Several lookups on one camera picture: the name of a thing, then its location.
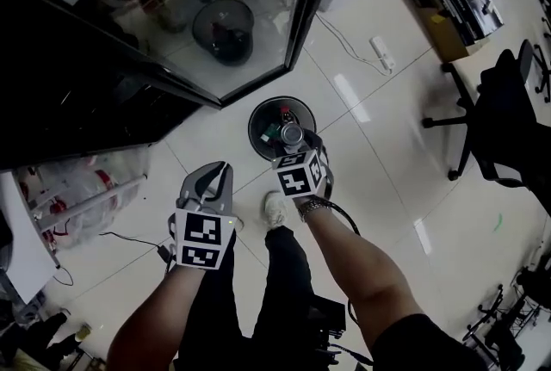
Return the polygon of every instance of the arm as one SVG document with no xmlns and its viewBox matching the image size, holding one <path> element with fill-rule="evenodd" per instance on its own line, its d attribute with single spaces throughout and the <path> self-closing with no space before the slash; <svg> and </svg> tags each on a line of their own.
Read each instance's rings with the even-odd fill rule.
<svg viewBox="0 0 551 371">
<path fill-rule="evenodd" d="M 108 369 L 166 370 L 176 355 L 204 275 L 201 269 L 176 266 L 115 336 Z"/>
<path fill-rule="evenodd" d="M 390 325 L 423 313 L 404 275 L 381 249 L 353 233 L 329 209 L 313 210 L 306 222 L 333 278 L 354 307 L 369 349 Z"/>
</svg>

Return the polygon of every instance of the metal watch band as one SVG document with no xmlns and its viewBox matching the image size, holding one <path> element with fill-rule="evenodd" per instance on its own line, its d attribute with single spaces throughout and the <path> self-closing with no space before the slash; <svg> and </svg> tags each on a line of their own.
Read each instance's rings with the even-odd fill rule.
<svg viewBox="0 0 551 371">
<path fill-rule="evenodd" d="M 312 198 L 310 201 L 301 204 L 298 207 L 300 219 L 304 222 L 306 216 L 312 211 L 319 209 L 320 207 L 327 208 L 327 206 L 317 198 Z"/>
</svg>

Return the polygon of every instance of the chair wheel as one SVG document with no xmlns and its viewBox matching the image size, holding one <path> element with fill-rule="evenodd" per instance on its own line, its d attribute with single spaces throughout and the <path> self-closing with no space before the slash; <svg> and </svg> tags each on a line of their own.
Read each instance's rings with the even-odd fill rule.
<svg viewBox="0 0 551 371">
<path fill-rule="evenodd" d="M 429 127 L 434 126 L 434 121 L 430 117 L 427 117 L 421 120 L 421 125 L 423 125 L 425 129 L 428 129 Z"/>
<path fill-rule="evenodd" d="M 458 178 L 459 178 L 459 172 L 457 170 L 451 170 L 450 172 L 448 172 L 448 179 L 451 182 L 454 182 Z"/>
<path fill-rule="evenodd" d="M 440 69 L 442 72 L 451 72 L 454 69 L 454 66 L 452 64 L 441 64 Z"/>
</svg>

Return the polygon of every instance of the desk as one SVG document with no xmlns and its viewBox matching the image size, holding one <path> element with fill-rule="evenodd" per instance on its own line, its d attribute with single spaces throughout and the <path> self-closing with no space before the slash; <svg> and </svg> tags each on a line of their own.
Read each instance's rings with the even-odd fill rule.
<svg viewBox="0 0 551 371">
<path fill-rule="evenodd" d="M 12 172 L 0 174 L 0 209 L 14 238 L 6 274 L 27 304 L 55 275 L 59 263 L 42 239 Z"/>
</svg>

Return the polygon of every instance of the power strip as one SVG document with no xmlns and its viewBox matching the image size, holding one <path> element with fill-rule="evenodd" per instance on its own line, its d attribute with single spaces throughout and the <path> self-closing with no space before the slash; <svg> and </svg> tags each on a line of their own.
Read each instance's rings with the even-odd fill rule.
<svg viewBox="0 0 551 371">
<path fill-rule="evenodd" d="M 377 53 L 377 57 L 381 59 L 381 63 L 385 69 L 392 71 L 396 67 L 396 61 L 390 54 L 387 44 L 385 44 L 383 39 L 380 36 L 375 36 L 369 40 L 369 43 Z"/>
</svg>

